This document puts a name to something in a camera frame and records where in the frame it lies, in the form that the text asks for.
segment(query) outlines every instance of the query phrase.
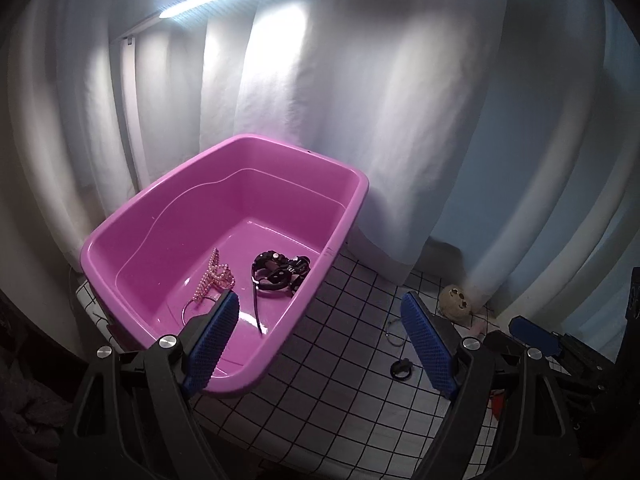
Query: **white grid mat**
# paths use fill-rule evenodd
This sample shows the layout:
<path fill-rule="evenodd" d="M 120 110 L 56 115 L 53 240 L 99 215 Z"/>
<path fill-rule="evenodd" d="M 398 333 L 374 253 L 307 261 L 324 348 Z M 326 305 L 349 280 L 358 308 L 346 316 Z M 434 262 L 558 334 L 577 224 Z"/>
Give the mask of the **white grid mat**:
<path fill-rule="evenodd" d="M 343 249 L 263 380 L 239 399 L 194 397 L 199 423 L 243 449 L 308 474 L 410 478 L 449 401 L 431 386 L 402 324 L 392 327 L 402 346 L 389 344 L 384 335 L 409 290 L 418 291 L 436 312 L 439 278 L 414 270 L 405 286 L 395 286 Z M 84 284 L 76 294 L 120 350 L 90 286 Z M 485 308 L 468 322 L 456 326 L 462 336 L 476 324 L 485 332 L 497 329 Z M 401 357 L 415 364 L 405 383 L 389 376 L 391 363 Z M 496 427 L 487 409 L 465 479 L 484 471 Z"/>

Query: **white backdrop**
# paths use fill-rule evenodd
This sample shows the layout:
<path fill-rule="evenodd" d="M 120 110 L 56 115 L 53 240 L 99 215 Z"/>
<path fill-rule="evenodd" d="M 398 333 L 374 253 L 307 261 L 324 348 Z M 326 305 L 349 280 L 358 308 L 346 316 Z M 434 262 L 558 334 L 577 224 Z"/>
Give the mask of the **white backdrop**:
<path fill-rule="evenodd" d="M 16 143 L 73 264 L 145 182 L 113 40 L 177 1 L 33 0 L 14 30 Z M 639 54 L 608 0 L 227 0 L 136 38 L 145 177 L 247 131 L 338 158 L 371 182 L 350 247 L 372 268 L 615 349 Z"/>

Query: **metal screw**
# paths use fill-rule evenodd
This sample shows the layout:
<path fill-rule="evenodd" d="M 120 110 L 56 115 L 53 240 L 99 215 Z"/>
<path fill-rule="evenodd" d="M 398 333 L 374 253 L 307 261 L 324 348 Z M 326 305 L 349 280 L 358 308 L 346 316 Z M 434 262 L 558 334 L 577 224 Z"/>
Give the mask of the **metal screw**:
<path fill-rule="evenodd" d="M 467 350 L 478 350 L 480 348 L 480 342 L 478 339 L 474 339 L 472 337 L 467 337 L 463 342 L 462 346 Z"/>
<path fill-rule="evenodd" d="M 542 359 L 542 352 L 537 348 L 529 348 L 527 355 L 535 360 Z"/>
<path fill-rule="evenodd" d="M 160 338 L 160 346 L 162 348 L 171 348 L 174 346 L 178 340 L 175 338 L 175 335 L 165 335 Z"/>
<path fill-rule="evenodd" d="M 111 347 L 110 346 L 101 346 L 98 348 L 98 351 L 95 353 L 100 359 L 104 359 L 105 357 L 109 357 L 111 355 Z"/>

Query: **black ring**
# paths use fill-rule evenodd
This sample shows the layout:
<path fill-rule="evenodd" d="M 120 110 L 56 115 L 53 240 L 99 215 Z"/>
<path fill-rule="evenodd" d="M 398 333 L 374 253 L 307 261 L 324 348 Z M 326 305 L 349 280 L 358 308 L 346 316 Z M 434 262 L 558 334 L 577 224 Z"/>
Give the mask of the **black ring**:
<path fill-rule="evenodd" d="M 400 359 L 391 365 L 389 373 L 391 378 L 395 381 L 404 383 L 411 378 L 411 374 L 414 372 L 414 364 L 409 359 Z"/>

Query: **small skull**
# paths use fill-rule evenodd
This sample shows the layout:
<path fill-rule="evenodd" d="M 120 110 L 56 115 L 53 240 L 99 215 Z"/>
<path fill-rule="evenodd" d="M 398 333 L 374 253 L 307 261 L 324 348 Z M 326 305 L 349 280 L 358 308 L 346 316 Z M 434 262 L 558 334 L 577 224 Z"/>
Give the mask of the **small skull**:
<path fill-rule="evenodd" d="M 445 317 L 455 321 L 466 319 L 471 314 L 471 306 L 457 285 L 448 285 L 442 289 L 438 297 L 438 306 Z"/>

